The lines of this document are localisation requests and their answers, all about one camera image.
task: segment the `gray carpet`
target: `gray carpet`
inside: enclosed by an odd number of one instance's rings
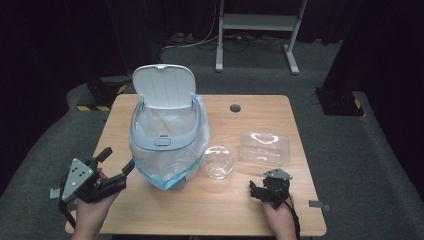
[[[227,43],[236,51],[242,45]],[[282,94],[290,99],[328,231],[314,239],[424,239],[424,206],[385,140],[367,97],[355,96],[366,116],[322,113],[314,88],[322,86],[339,44],[296,43],[300,75],[290,74],[281,46],[249,47],[224,54],[215,73],[215,51],[195,47],[163,50],[163,63],[188,67],[200,94]],[[69,112],[38,140],[0,199],[0,239],[69,239],[57,200],[70,160],[92,156],[108,112],[79,112],[85,90],[68,94]],[[134,93],[131,84],[125,93]]]

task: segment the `metal stand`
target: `metal stand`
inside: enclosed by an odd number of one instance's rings
[[[269,30],[292,32],[290,42],[284,45],[284,52],[293,75],[299,75],[299,68],[293,56],[293,46],[302,23],[303,13],[308,0],[301,0],[299,12],[296,16],[254,15],[254,14],[224,14],[224,0],[221,0],[219,9],[218,46],[216,50],[216,72],[224,69],[223,32],[224,29]]]

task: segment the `clear plastic container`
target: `clear plastic container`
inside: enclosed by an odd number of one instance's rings
[[[274,134],[243,132],[240,155],[248,163],[283,166],[290,163],[289,139]]]
[[[226,147],[212,146],[206,149],[200,166],[210,178],[223,179],[234,169],[234,156]]]

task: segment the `clear plastic lid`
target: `clear plastic lid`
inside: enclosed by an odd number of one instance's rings
[[[245,162],[283,166],[290,162],[289,139],[274,134],[243,132],[240,155]]]

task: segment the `hand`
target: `hand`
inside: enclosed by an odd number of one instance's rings
[[[107,176],[101,170],[101,168],[97,169],[100,178],[107,179]],[[77,199],[76,226],[72,240],[97,239],[109,208],[118,195],[119,192],[97,203],[85,203],[81,199]]]
[[[277,240],[296,240],[293,216],[286,204],[282,203],[274,209],[272,203],[264,202],[263,208],[268,225],[274,231]]]

